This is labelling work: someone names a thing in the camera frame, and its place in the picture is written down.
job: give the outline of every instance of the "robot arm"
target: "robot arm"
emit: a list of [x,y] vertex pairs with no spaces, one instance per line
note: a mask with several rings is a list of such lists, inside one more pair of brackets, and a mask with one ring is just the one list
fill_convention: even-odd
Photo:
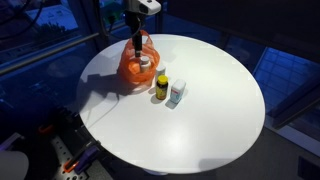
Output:
[[124,0],[125,22],[130,27],[135,56],[140,57],[142,50],[142,35],[140,28],[144,25],[147,15],[154,15],[161,10],[156,0]]

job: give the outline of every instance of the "table top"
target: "table top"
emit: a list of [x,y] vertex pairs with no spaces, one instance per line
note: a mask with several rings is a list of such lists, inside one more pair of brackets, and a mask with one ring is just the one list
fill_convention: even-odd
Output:
[[94,138],[122,160],[166,173],[215,169],[243,155],[264,123],[261,90],[235,58],[203,41],[151,35],[171,85],[186,81],[178,104],[152,86],[129,86],[117,75],[126,41],[97,54],[77,92],[80,116]]

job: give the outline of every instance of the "white round table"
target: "white round table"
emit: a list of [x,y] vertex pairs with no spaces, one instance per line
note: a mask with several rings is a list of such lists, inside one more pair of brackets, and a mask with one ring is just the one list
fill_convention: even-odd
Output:
[[[87,65],[78,85],[80,116],[96,140],[122,160],[165,173],[215,169],[243,155],[264,123],[261,90],[235,58],[208,43],[151,35],[169,77],[167,99],[151,87],[132,87],[117,75],[127,41],[106,48]],[[182,100],[170,85],[186,81]]]

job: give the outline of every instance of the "metal rod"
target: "metal rod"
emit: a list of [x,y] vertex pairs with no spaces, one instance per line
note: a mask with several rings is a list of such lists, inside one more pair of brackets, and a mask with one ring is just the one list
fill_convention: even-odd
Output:
[[67,45],[65,45],[65,46],[58,47],[58,48],[56,48],[56,49],[54,49],[54,50],[52,50],[52,51],[50,51],[50,52],[45,52],[45,53],[40,54],[40,55],[38,55],[38,56],[35,56],[35,57],[32,57],[32,58],[27,59],[27,60],[25,60],[25,61],[22,61],[22,62],[20,62],[20,63],[13,64],[13,65],[10,65],[9,67],[0,69],[0,76],[5,75],[5,74],[7,74],[7,73],[9,73],[9,72],[18,70],[19,68],[25,67],[25,66],[27,66],[27,65],[29,65],[29,64],[38,62],[38,61],[40,61],[40,60],[43,59],[43,58],[49,57],[49,56],[51,56],[51,55],[54,55],[54,54],[56,54],[56,53],[59,53],[59,52],[61,52],[61,51],[66,50],[66,49],[69,49],[69,48],[71,48],[71,47],[73,47],[73,46],[76,46],[76,45],[78,45],[78,44],[81,44],[81,43],[83,43],[83,42],[86,42],[86,41],[88,41],[88,40],[91,40],[91,39],[93,39],[93,38],[95,38],[95,37],[97,37],[97,36],[99,36],[99,33],[91,34],[91,35],[86,36],[86,37],[84,37],[84,38],[82,38],[82,39],[79,39],[79,40],[77,40],[77,41],[71,42],[71,43],[69,43],[69,44],[67,44]]

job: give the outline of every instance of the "orange mesh bag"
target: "orange mesh bag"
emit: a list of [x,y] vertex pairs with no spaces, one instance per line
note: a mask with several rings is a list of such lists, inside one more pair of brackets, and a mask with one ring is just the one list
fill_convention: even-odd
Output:
[[146,31],[140,31],[142,36],[147,36],[147,41],[142,44],[141,56],[148,56],[150,59],[150,69],[140,73],[140,58],[135,57],[132,39],[130,38],[124,47],[118,67],[118,73],[128,82],[143,84],[152,80],[156,73],[156,67],[160,61],[159,53],[154,49],[153,42]]

